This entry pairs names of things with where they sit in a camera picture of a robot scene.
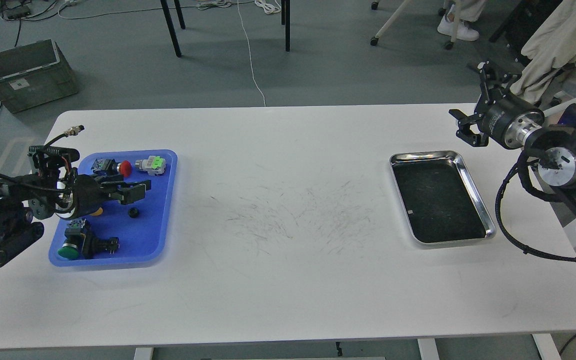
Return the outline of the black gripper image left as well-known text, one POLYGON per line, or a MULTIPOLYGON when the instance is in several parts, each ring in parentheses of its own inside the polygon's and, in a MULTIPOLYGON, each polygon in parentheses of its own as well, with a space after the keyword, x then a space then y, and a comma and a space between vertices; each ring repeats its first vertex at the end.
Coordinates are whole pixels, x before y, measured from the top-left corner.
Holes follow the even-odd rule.
POLYGON ((133 204, 146 198, 151 180, 102 181, 98 184, 89 175, 79 174, 73 162, 80 159, 74 148, 32 145, 28 150, 34 173, 30 176, 28 205, 39 220, 57 215, 65 220, 93 214, 106 202, 133 204), (145 189, 133 189, 143 185, 145 189))

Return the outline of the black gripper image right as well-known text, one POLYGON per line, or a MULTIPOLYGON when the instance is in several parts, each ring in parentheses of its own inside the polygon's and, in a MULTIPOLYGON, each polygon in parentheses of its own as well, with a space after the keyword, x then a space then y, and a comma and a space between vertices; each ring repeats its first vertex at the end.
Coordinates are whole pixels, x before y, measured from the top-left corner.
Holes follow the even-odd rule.
POLYGON ((537 106, 511 91, 521 73, 505 71, 493 61, 471 62, 468 69, 477 73, 481 95, 475 114, 448 110, 458 127, 455 136, 475 148, 488 146, 489 137, 507 150, 523 147, 529 134, 544 125, 545 116, 537 106), (479 133, 471 130, 473 125, 479 133))

